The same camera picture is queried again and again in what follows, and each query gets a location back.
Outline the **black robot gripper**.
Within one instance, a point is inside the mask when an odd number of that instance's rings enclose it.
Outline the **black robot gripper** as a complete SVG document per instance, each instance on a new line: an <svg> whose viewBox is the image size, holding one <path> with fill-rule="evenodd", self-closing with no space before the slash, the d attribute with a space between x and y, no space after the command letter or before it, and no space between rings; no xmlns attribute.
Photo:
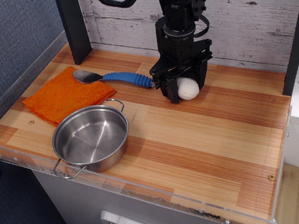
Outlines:
<svg viewBox="0 0 299 224"><path fill-rule="evenodd" d="M179 103L176 77L188 77L197 82L200 89L205 84L208 60L212 58L212 40L194 41L194 33L180 34L166 27L166 20L155 24L159 60L150 69L153 85L161 89L171 103Z"/></svg>

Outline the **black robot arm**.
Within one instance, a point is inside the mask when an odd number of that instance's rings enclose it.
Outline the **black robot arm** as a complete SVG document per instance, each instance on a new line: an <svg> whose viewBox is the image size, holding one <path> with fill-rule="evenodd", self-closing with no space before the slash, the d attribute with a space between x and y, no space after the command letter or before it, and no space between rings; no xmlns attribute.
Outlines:
<svg viewBox="0 0 299 224"><path fill-rule="evenodd" d="M178 103L180 77L195 80L199 88L205 83L208 60L212 58L210 39L201 40L208 28L196 32L196 22L209 25L203 16L206 0L159 0L163 12L155 24L159 60L150 69L156 89L171 103Z"/></svg>

